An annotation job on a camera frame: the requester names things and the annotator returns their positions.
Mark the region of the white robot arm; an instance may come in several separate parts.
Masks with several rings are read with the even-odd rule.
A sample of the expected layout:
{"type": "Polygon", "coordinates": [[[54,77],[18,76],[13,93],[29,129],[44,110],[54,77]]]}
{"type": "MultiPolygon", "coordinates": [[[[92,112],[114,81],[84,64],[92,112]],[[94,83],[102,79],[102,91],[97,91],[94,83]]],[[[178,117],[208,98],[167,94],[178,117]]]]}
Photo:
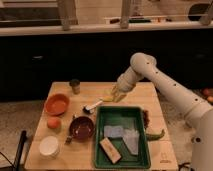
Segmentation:
{"type": "Polygon", "coordinates": [[[150,80],[195,129],[190,171],[213,171],[213,106],[161,72],[156,64],[153,56],[133,54],[129,68],[119,76],[112,89],[114,100],[124,98],[143,78],[150,80]]]}

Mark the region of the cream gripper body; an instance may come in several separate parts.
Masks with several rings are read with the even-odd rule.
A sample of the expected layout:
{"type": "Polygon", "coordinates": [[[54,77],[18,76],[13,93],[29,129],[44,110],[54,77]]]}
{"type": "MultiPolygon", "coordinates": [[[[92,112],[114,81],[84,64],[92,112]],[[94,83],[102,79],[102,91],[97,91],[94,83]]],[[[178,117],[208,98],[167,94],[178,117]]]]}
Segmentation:
{"type": "Polygon", "coordinates": [[[114,86],[111,90],[111,96],[114,102],[120,102],[126,97],[126,93],[120,91],[117,86],[114,86]]]}

